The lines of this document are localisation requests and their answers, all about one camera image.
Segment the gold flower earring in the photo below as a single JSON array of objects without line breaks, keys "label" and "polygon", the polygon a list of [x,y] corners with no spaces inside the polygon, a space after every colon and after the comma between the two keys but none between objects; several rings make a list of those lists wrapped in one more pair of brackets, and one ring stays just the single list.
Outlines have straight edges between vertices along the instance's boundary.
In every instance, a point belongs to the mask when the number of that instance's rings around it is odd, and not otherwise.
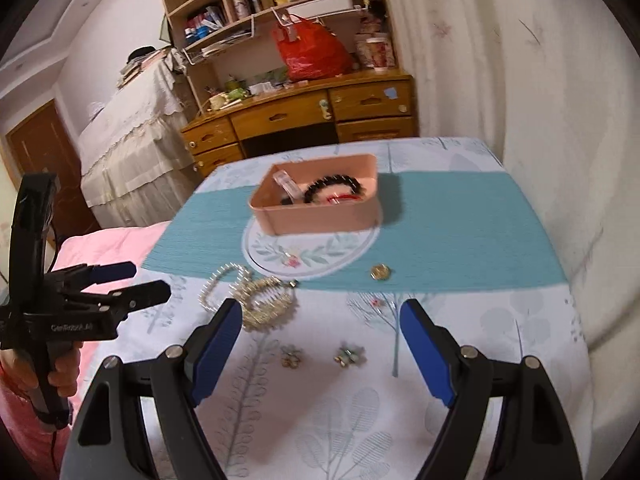
[{"label": "gold flower earring", "polygon": [[296,370],[303,361],[303,350],[292,344],[281,347],[281,365],[290,370]]}]

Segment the silver flower earring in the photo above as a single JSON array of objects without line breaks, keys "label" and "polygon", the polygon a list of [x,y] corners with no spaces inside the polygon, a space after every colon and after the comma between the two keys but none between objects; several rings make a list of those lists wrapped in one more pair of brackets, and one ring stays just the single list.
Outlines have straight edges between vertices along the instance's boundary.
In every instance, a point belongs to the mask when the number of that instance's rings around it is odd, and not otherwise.
[{"label": "silver flower earring", "polygon": [[335,352],[334,362],[341,368],[349,368],[351,366],[361,366],[366,362],[366,352],[361,346],[356,344],[346,344],[343,342]]}]

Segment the round gold brooch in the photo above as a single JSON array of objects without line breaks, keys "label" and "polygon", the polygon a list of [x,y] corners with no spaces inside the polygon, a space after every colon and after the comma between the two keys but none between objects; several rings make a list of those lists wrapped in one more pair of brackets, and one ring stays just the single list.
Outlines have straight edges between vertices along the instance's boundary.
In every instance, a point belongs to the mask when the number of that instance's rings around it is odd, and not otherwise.
[{"label": "round gold brooch", "polygon": [[370,269],[370,277],[375,281],[386,281],[390,278],[390,274],[392,274],[392,270],[384,263],[375,264]]}]

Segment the pink blanket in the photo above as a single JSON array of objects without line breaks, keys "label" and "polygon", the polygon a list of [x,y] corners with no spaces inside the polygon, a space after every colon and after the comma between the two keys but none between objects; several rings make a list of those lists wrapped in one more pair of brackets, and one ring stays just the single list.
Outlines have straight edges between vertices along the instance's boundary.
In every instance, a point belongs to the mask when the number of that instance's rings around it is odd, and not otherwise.
[{"label": "pink blanket", "polygon": [[[77,266],[81,263],[106,264],[131,261],[140,268],[154,245],[169,226],[169,222],[158,222],[152,226],[135,228],[113,228],[96,231],[83,236],[74,236],[66,240],[53,267],[54,270]],[[93,364],[100,343],[85,342],[80,350],[80,375],[77,393],[70,399],[76,411],[96,372]]]}]

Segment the white lace cover cloth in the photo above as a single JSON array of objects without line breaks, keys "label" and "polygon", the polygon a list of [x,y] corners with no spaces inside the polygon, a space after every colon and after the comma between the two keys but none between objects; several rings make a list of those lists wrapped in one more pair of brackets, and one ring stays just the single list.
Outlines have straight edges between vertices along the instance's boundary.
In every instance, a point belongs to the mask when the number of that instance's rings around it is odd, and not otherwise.
[{"label": "white lace cover cloth", "polygon": [[80,134],[80,189],[102,228],[175,217],[201,182],[182,129],[196,117],[186,64],[155,51]]}]

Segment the brown wooden door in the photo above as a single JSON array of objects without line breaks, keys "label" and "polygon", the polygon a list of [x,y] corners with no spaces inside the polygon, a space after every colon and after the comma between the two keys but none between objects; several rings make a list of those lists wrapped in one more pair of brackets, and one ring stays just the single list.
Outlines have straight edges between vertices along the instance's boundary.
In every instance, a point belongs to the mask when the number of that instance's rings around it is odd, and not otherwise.
[{"label": "brown wooden door", "polygon": [[60,188],[53,226],[61,240],[99,231],[100,225],[80,189],[80,160],[53,100],[40,106],[6,136],[22,174],[52,172]]}]

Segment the floral teal bedspread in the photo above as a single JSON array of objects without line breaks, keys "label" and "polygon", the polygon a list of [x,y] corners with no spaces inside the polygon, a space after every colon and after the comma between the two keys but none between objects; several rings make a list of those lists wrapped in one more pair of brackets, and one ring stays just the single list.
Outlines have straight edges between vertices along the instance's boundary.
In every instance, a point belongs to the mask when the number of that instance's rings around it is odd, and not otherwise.
[{"label": "floral teal bedspread", "polygon": [[[268,236],[248,206],[271,166],[331,156],[378,160],[382,222],[367,231]],[[390,267],[386,281],[370,269]],[[198,295],[221,266],[297,282],[288,319],[242,333],[198,418],[232,479],[411,479],[447,411],[428,392],[402,338],[401,304],[414,298],[460,344],[488,358],[536,356],[562,402],[579,458],[588,460],[593,408],[582,326],[548,236],[483,142],[409,139],[322,146],[215,170],[142,264],[167,304],[135,313],[100,344],[97,367],[181,344],[210,317]],[[373,298],[383,307],[370,305]],[[343,343],[361,366],[334,362]],[[296,370],[281,347],[303,350]]]}]

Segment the pink plastic tray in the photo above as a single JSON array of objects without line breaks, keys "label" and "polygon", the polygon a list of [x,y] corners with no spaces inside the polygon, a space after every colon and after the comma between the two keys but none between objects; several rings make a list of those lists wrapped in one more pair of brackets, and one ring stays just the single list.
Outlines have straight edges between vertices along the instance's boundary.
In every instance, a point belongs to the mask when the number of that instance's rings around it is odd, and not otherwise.
[{"label": "pink plastic tray", "polygon": [[[282,190],[272,176],[286,171],[303,189],[305,203],[281,205]],[[262,178],[248,206],[268,235],[355,232],[382,219],[378,160],[372,154],[280,162]]]}]

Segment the red plastic bag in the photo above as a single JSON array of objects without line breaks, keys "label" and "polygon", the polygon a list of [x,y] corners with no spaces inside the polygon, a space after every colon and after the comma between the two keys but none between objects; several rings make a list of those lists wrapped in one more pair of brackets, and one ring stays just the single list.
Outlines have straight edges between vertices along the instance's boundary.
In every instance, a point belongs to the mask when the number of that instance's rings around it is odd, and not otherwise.
[{"label": "red plastic bag", "polygon": [[293,14],[294,21],[272,30],[290,81],[316,80],[350,74],[354,58],[341,40],[322,23]]}]

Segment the wooden desk with drawers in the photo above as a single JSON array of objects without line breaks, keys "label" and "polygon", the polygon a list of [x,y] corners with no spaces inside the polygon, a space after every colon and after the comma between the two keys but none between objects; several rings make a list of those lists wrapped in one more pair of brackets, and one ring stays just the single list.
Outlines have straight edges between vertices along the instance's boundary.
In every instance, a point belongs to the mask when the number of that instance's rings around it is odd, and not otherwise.
[{"label": "wooden desk with drawers", "polygon": [[417,134],[413,79],[401,70],[299,82],[208,113],[182,129],[192,170],[202,178],[262,154]]}]

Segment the red patterned cup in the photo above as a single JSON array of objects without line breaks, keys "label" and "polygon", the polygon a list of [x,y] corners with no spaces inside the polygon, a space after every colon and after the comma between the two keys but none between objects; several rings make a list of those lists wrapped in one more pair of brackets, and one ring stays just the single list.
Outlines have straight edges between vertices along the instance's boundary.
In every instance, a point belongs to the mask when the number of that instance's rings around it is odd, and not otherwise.
[{"label": "red patterned cup", "polygon": [[385,38],[371,37],[367,39],[367,47],[373,69],[376,72],[388,70],[387,42]]}]

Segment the white floral curtain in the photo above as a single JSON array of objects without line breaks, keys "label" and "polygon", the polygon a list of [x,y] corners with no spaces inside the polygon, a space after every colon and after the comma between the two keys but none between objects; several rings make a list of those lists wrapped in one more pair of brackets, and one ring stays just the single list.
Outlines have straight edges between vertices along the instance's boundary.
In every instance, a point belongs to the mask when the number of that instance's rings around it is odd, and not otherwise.
[{"label": "white floral curtain", "polygon": [[582,320],[586,475],[639,421],[639,57],[602,0],[390,0],[424,136],[477,136],[544,225]]}]

